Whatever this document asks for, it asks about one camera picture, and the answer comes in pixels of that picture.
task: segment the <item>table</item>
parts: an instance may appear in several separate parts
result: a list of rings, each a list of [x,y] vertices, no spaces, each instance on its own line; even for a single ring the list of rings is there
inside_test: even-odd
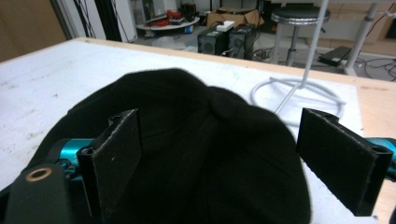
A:
[[[208,85],[235,91],[247,101],[251,88],[260,80],[301,77],[304,73],[275,64],[88,38],[0,63],[0,189],[13,181],[50,128],[77,102],[125,73],[174,66],[189,70]],[[367,137],[394,135],[394,83],[319,71],[311,71],[310,78],[346,90],[346,112],[358,111],[352,117],[362,121],[359,126],[346,120],[352,124],[348,128],[364,131]],[[320,188],[313,189],[317,191],[312,195],[316,223],[375,223],[372,217],[352,217],[321,191],[323,186],[314,186],[315,181],[309,178],[308,182]],[[375,207],[380,223],[388,223],[395,203],[396,185],[385,181]]]
[[[164,30],[174,30],[174,29],[180,29],[180,28],[185,28],[185,33],[186,34],[191,34],[193,31],[193,25],[197,23],[200,20],[199,17],[195,17],[194,21],[190,22],[183,22],[180,25],[167,25],[167,26],[147,26],[145,24],[137,24],[136,28],[140,30],[145,30],[147,37],[154,37],[156,35],[156,32],[158,31],[164,31]]]
[[[321,3],[321,7],[324,7],[323,10],[326,10],[327,5],[329,0],[271,0],[272,3]],[[374,16],[376,13],[376,10],[378,8],[379,3],[386,3],[386,2],[394,2],[392,0],[330,0],[330,3],[356,3],[356,4],[361,4],[361,3],[371,3],[370,9],[367,12],[367,16],[363,19],[361,22],[361,26],[359,28],[359,31],[356,34],[356,40],[353,44],[352,50],[349,53],[348,59],[344,65],[344,71],[346,74],[356,77],[356,73],[353,68],[353,64],[356,62],[356,59],[358,58],[358,55],[361,51],[361,46],[363,45],[364,39],[367,35],[367,32],[370,29],[370,26],[374,20]],[[314,40],[315,38],[318,38],[319,32],[316,32],[314,34]],[[316,48],[317,43],[313,41],[312,43],[312,48]]]

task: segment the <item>floor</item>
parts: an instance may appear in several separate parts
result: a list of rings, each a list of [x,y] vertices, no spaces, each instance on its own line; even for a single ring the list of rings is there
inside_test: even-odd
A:
[[[190,35],[184,34],[183,29],[176,29],[160,31],[155,37],[145,37],[145,33],[138,30],[138,39],[135,43],[139,45],[197,52],[197,36],[205,29],[205,26],[195,25]],[[274,34],[260,32],[258,39],[254,43],[254,52],[257,52],[258,55],[261,52],[260,55],[262,57],[256,58],[256,60],[269,63],[272,57],[272,47],[274,44]],[[289,46],[290,38],[283,37],[280,43],[279,64],[286,63]],[[309,52],[309,46],[305,38],[298,39],[296,49],[293,66],[304,68]],[[318,56],[329,51],[330,49],[317,48],[311,69],[344,75],[343,65],[333,67],[318,62]],[[396,60],[394,57],[361,52],[358,60],[354,64],[354,68],[358,77],[396,82]]]

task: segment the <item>black beanie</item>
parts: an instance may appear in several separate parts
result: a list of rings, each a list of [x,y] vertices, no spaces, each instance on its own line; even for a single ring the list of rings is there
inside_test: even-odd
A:
[[[52,128],[31,164],[58,140],[95,138],[109,117],[134,108],[143,154],[109,222],[309,223],[308,189],[287,127],[178,69],[128,74],[93,93]]]

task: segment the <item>chair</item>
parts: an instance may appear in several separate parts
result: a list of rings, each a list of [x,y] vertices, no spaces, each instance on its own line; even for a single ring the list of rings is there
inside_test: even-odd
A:
[[[281,24],[290,24],[294,25],[294,34],[293,41],[291,43],[291,47],[288,55],[288,65],[292,65],[293,53],[295,51],[295,42],[298,35],[298,27],[301,25],[310,25],[316,24],[317,27],[315,29],[311,48],[309,50],[308,59],[306,60],[304,75],[302,79],[299,78],[275,78],[270,77],[268,81],[263,81],[258,83],[250,93],[250,99],[254,105],[258,105],[258,102],[255,99],[256,92],[258,89],[265,85],[270,85],[273,83],[280,83],[282,85],[290,86],[291,90],[284,97],[280,105],[275,110],[276,114],[279,114],[280,110],[285,106],[285,104],[289,101],[291,96],[297,91],[306,89],[312,91],[312,93],[320,95],[324,98],[327,98],[338,106],[337,117],[341,118],[344,114],[344,107],[346,102],[344,102],[340,97],[333,91],[329,90],[325,86],[319,85],[315,82],[308,81],[309,70],[311,69],[311,64],[314,59],[315,50],[318,43],[318,37],[320,35],[321,25],[324,21],[327,21],[330,16],[330,12],[326,9],[329,4],[329,0],[322,0],[321,8],[319,7],[301,7],[301,6],[286,6],[281,7],[277,10],[273,11],[272,18],[273,20],[278,21],[278,29],[276,31],[276,45],[274,46],[274,58],[277,59],[277,53],[279,48],[279,41],[281,35]],[[300,122],[295,122],[294,120],[284,120],[286,124],[290,126],[299,127]]]
[[[292,66],[294,62],[294,54],[296,51],[296,41],[298,37],[298,32],[300,26],[315,25],[319,21],[319,7],[313,6],[301,6],[301,5],[291,5],[285,7],[279,7],[275,9],[271,15],[271,20],[277,22],[276,31],[276,43],[274,46],[274,57],[272,63],[277,63],[278,52],[279,52],[279,42],[282,33],[282,25],[292,25],[294,26],[293,36],[291,40],[290,49],[288,52],[288,58],[286,61],[287,66]],[[330,11],[326,10],[323,22],[329,20]]]

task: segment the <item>wall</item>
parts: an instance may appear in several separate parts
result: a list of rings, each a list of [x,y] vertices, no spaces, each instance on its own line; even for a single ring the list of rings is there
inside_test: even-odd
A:
[[[50,0],[0,1],[0,62],[65,40]]]
[[[364,44],[361,47],[361,51],[396,56],[396,40],[386,39],[386,33],[392,23],[393,18],[383,18],[380,20],[382,16],[382,14],[380,13],[387,11],[390,6],[391,4],[388,3],[378,4],[377,14],[375,15],[372,26],[377,21],[378,23],[373,28],[373,31],[366,36]],[[359,7],[356,7],[356,4],[329,4],[329,10],[332,12],[332,15],[340,20],[358,19],[360,21],[363,19],[365,15],[364,13],[368,8],[369,6],[365,4],[359,4]],[[393,5],[389,12],[396,12],[396,6]],[[353,40],[323,38],[319,40],[318,45],[325,48],[335,49],[340,46],[346,46],[351,48],[353,46],[353,43]]]

